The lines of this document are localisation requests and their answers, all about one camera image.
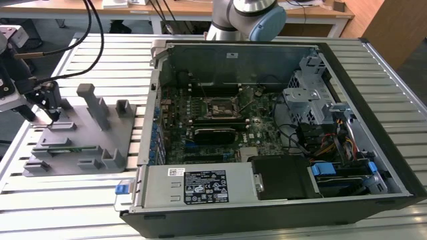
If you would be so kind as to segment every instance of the circuit board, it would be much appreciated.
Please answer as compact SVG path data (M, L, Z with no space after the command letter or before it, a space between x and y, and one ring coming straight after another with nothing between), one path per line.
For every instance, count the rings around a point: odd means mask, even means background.
M241 88L233 97L195 97L189 89L167 88L162 92L166 126L166 164L241 162L241 149L257 148L257 155L282 155L285 147L271 116L278 93L265 93L254 86ZM235 130L231 144L213 139L195 143L195 129Z

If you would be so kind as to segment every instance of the power supply label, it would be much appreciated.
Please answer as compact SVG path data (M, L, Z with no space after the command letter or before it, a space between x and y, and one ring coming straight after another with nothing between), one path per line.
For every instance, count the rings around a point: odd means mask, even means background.
M187 171L185 173L185 203L229 203L226 170Z

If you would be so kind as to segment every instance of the robotic arm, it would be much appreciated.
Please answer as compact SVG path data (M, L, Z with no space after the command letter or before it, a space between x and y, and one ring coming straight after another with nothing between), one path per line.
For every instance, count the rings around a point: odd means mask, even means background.
M28 35L19 26L0 26L0 112L12 110L30 122L36 115L28 103L38 105L54 122L59 120L62 101L59 84L50 81L38 84L23 59L16 59L16 48L26 43Z
M215 0L207 40L271 41L281 33L287 13L278 0Z

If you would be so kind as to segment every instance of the blue latch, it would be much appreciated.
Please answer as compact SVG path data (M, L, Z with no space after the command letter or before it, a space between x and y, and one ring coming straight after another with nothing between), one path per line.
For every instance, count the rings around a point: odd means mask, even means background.
M313 175L315 175L315 176L318 176L318 175L335 175L337 174L334 165L330 162L317 163L311 167L311 171L313 171Z
M371 169L373 173L375 173L379 169L377 168L375 162L370 161L367 163L369 168Z
M121 184L115 186L115 194L117 195L130 194L130 185Z

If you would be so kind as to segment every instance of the power cable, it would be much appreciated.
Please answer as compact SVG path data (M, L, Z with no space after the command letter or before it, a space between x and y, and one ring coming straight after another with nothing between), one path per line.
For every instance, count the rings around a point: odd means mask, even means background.
M12 141L8 141L8 140L0 140L0 144L12 144Z
M289 4L294 5L294 6L301 6L303 13L305 13L305 23L302 25L302 31L301 31L301 36L303 36L305 34L305 30L306 30L306 23L307 23L307 14L306 14L306 7L313 7L313 4L301 4L299 1L295 1L297 4L291 3L289 0L286 0Z
M165 5L166 5L166 8L167 8L169 12L171 13L171 16L173 16L173 19L174 19L174 23L175 23L175 25L177 25L177 27L178 27L179 33L183 34L185 32L183 32L183 30L182 30L182 28L181 28L179 22L177 21L177 18L175 18L175 16L174 16L173 11L171 11L171 8L170 8L170 5L169 5L169 3L167 3L167 0L163 0L163 2L165 2ZM186 21L185 21L185 25L186 25L190 33L193 33L193 31L190 30L190 27L187 26Z
M36 81L36 84L43 84L43 83L47 83L47 82L51 82L51 81L55 81L58 79L65 79L65 78L71 78L71 77L75 77L75 76L79 76L79 75L83 75L86 73L89 73L95 65L99 63L101 61L101 58L103 56L103 52L105 52L105 29L103 29L103 24L102 24L102 19L101 19L101 16L99 16L99 13L97 11L97 8L94 6L94 3L93 3L93 0L85 0L87 1L87 3L90 4L91 8L93 8L93 11L94 11L94 15L95 15L95 18L97 18L97 22L98 22L98 26L99 26L99 33L101 33L101 48L99 48L99 53L98 53L98 56L97 56L97 59L94 61L94 63L91 64L91 66L81 71L81 72L77 72L77 73L71 73L71 74L65 74L65 75L61 75L61 76L54 76L54 77L49 77L49 78L45 78L45 79L41 79Z
M154 8L155 12L158 13L158 15L159 15L159 17L162 19L162 21L167 22L167 19L162 16L161 12L158 11L155 3L153 2L153 0L149 0L149 1L150 1L151 5L153 5L153 8Z
M295 145L297 145L297 147L301 149L302 153L303 153L305 155L307 155L307 156L313 156L311 152L307 151L307 149L301 145L301 143L299 143L290 135L287 135L287 134L282 131L282 129L281 129L278 123L277 123L275 112L277 112L277 105L278 105L278 102L279 102L278 98L281 97L281 95L282 95L282 92L279 93L279 95L278 95L278 97L277 97L277 99L275 99L275 102L274 102L273 113L271 113L273 124L274 124L275 128L278 129L279 133L281 133L290 141L293 141L293 142L295 143Z
M93 28L93 14L91 14L91 8L89 5L89 0L83 0L85 6L86 6L86 11L87 11L87 20L89 20L89 24L87 24L87 29L86 32L83 34L83 36L81 37L81 39L69 47L58 49L55 51L47 51L47 52L31 52L31 53L20 53L20 54L15 54L15 58L16 59L35 59L35 58L43 58L46 56L51 56L55 54L61 54L67 52L69 50L74 49L77 46L79 46L83 41L87 39L87 36L90 35L91 32L91 28Z

